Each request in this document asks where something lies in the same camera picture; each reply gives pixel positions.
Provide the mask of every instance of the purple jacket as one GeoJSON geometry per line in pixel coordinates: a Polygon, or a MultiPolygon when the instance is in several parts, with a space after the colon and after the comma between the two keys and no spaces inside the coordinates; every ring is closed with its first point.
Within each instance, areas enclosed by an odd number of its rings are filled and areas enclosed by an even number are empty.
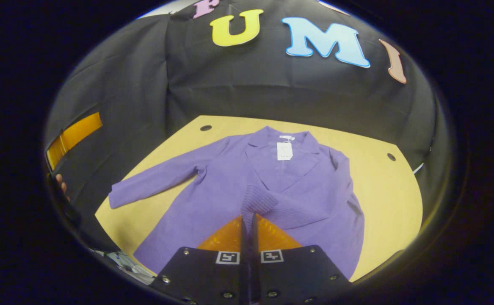
{"type": "Polygon", "coordinates": [[[111,208],[156,195],[198,174],[134,252],[159,273],[179,247],[198,247],[235,217],[258,213],[301,245],[319,245],[350,278],[363,244],[364,217],[349,159],[309,133],[265,127],[231,136],[158,164],[112,186],[111,208]],[[277,142],[293,136],[293,157],[277,160],[277,142]]]}

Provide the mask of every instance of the jacket sleeve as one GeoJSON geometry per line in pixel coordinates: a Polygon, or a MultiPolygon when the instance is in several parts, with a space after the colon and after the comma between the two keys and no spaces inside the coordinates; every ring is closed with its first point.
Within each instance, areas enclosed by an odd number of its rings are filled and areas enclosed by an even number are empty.
{"type": "Polygon", "coordinates": [[[229,137],[220,139],[115,183],[109,193],[110,207],[124,206],[180,184],[218,157],[225,150],[228,142],[229,137]]]}

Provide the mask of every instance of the yellow table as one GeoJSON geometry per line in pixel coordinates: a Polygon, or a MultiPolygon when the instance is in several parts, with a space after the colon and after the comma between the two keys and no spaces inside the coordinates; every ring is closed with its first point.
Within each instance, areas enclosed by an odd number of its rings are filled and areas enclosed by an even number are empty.
{"type": "MultiPolygon", "coordinates": [[[[401,151],[384,141],[332,129],[233,116],[199,116],[146,156],[125,178],[223,137],[254,133],[266,126],[285,133],[310,131],[320,144],[342,151],[350,159],[354,193],[365,214],[363,248],[351,281],[404,249],[417,236],[422,222],[422,199],[401,151]],[[201,131],[200,127],[205,125],[212,129],[201,131]],[[396,160],[390,160],[388,153],[396,160]]],[[[115,210],[106,198],[96,211],[96,218],[117,246],[133,258],[137,247],[191,181],[115,210]]]]}

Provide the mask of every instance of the blue letter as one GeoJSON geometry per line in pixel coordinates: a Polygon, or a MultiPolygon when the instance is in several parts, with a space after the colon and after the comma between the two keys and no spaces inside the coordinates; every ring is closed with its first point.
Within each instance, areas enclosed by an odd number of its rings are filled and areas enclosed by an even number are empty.
{"type": "Polygon", "coordinates": [[[313,50],[307,47],[307,39],[313,44],[322,57],[328,57],[335,43],[339,51],[335,58],[348,64],[369,68],[371,63],[363,57],[362,48],[356,37],[358,31],[346,25],[332,23],[326,33],[322,32],[309,20],[299,17],[286,17],[283,23],[290,26],[292,46],[286,49],[286,54],[292,56],[311,56],[313,50]]]}

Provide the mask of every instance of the white tag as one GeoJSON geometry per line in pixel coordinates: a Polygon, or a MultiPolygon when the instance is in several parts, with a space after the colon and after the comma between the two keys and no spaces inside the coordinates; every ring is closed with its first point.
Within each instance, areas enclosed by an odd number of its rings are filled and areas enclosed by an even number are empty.
{"type": "Polygon", "coordinates": [[[292,158],[292,143],[277,143],[277,160],[290,160],[292,158]]]}
{"type": "Polygon", "coordinates": [[[279,138],[289,139],[290,141],[294,141],[295,140],[295,137],[292,137],[292,136],[279,136],[279,138]]]}

